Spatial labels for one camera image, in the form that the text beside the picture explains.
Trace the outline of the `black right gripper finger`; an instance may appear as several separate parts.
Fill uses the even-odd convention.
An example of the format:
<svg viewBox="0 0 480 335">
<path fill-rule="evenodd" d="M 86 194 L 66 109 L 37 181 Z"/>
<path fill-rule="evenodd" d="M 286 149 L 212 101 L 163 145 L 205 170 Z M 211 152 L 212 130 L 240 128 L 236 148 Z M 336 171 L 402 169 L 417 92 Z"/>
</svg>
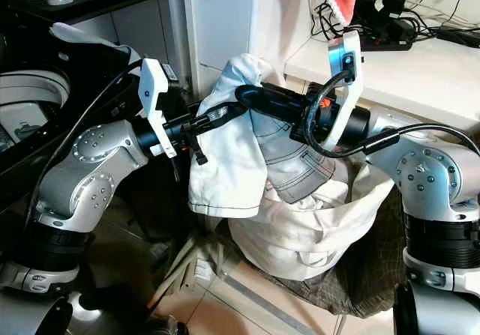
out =
<svg viewBox="0 0 480 335">
<path fill-rule="evenodd" d="M 305 96 L 279 85 L 240 85 L 234 91 L 238 102 L 257 112 L 302 112 Z"/>
<path fill-rule="evenodd" d="M 299 124 L 302 122 L 303 109 L 301 106 L 253 105 L 250 108 L 254 110 L 254 112 L 261 113 L 261 115 L 266 115 L 289 124 Z"/>
</svg>

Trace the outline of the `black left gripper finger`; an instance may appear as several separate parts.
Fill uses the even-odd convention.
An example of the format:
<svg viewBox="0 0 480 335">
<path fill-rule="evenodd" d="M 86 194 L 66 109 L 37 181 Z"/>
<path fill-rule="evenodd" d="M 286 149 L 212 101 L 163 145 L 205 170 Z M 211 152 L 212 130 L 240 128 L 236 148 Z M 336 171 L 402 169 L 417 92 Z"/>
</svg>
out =
<svg viewBox="0 0 480 335">
<path fill-rule="evenodd" d="M 193 119 L 193 129 L 216 129 L 247 112 L 248 108 L 239 102 L 223 102 Z"/>
<path fill-rule="evenodd" d="M 187 143 L 194 154 L 195 163 L 199 165 L 206 164 L 206 155 L 203 153 L 202 147 L 200 146 L 195 133 L 192 133 L 190 131 L 187 133 Z"/>
</svg>

